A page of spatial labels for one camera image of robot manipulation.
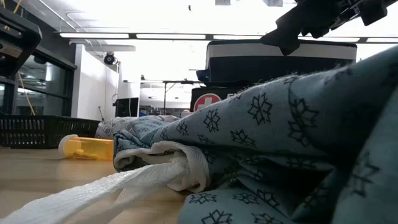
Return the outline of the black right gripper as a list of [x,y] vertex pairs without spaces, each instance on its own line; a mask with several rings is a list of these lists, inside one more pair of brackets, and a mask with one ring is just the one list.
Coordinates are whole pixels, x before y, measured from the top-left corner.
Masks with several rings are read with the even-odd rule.
[[261,37],[261,43],[278,47],[283,56],[300,47],[298,36],[318,39],[360,15],[362,0],[300,0],[278,18],[277,28]]

